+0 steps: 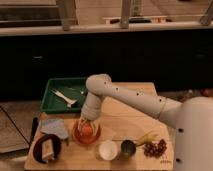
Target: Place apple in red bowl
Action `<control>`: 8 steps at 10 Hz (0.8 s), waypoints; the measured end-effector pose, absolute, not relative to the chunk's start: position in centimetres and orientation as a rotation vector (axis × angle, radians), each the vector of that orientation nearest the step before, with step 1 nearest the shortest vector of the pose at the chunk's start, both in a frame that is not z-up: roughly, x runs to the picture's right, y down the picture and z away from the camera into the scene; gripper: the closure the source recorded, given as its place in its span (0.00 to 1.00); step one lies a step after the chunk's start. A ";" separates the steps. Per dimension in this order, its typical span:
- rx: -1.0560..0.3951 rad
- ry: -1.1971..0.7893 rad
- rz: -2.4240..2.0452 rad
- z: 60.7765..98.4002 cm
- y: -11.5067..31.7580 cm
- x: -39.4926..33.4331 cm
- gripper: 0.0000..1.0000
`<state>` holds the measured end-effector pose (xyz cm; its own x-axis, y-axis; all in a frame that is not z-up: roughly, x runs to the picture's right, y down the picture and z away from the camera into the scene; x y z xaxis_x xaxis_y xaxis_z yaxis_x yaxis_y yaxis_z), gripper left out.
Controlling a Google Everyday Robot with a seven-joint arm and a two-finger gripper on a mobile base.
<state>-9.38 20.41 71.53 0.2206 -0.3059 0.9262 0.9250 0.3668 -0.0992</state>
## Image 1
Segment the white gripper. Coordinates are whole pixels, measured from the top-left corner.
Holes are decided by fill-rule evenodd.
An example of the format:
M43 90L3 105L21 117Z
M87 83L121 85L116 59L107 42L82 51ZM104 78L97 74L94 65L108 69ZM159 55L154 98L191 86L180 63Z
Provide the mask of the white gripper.
M88 93L84 105L81 109L81 116L89 121L93 121L93 134L96 135L99 129L100 120L96 120L100 116L102 106L102 98L92 93ZM80 117L78 122L78 131L82 134L82 127L85 120Z

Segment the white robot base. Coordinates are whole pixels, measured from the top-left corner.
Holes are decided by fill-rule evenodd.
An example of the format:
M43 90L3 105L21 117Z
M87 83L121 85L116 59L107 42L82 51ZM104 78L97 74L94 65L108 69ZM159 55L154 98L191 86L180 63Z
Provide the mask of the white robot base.
M185 101L176 124L174 171L213 171L213 99Z

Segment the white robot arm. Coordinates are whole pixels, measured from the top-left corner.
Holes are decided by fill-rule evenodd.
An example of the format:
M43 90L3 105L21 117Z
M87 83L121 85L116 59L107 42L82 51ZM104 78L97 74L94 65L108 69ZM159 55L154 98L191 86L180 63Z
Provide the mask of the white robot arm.
M81 109L81 118L96 121L100 117L105 97L118 100L167 126L176 127L178 108L181 102L163 96L151 95L142 91L119 87L107 74L91 75L86 80L88 94Z

